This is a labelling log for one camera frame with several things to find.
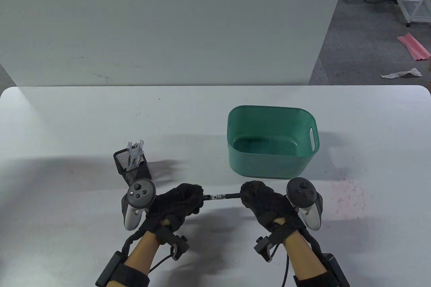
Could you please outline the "person's left hand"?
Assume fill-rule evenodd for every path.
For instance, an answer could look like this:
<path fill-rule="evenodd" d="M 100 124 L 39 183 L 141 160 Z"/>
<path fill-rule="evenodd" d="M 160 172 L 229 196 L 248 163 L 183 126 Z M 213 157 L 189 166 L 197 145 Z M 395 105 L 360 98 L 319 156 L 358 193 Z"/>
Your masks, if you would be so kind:
<path fill-rule="evenodd" d="M 155 197 L 139 230 L 155 234 L 159 227 L 166 226 L 169 231 L 176 232 L 186 217 L 200 212 L 203 204 L 202 186 L 180 184 Z"/>

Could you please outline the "person's right hand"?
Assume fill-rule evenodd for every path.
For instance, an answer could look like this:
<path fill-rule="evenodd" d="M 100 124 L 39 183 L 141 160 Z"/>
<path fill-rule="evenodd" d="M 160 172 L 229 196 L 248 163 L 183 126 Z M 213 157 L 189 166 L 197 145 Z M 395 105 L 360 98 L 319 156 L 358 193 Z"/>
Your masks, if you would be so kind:
<path fill-rule="evenodd" d="M 254 213 L 259 224 L 271 233 L 268 239 L 272 244 L 282 243 L 294 232 L 306 229 L 287 197 L 262 181 L 242 184 L 240 199 Z"/>

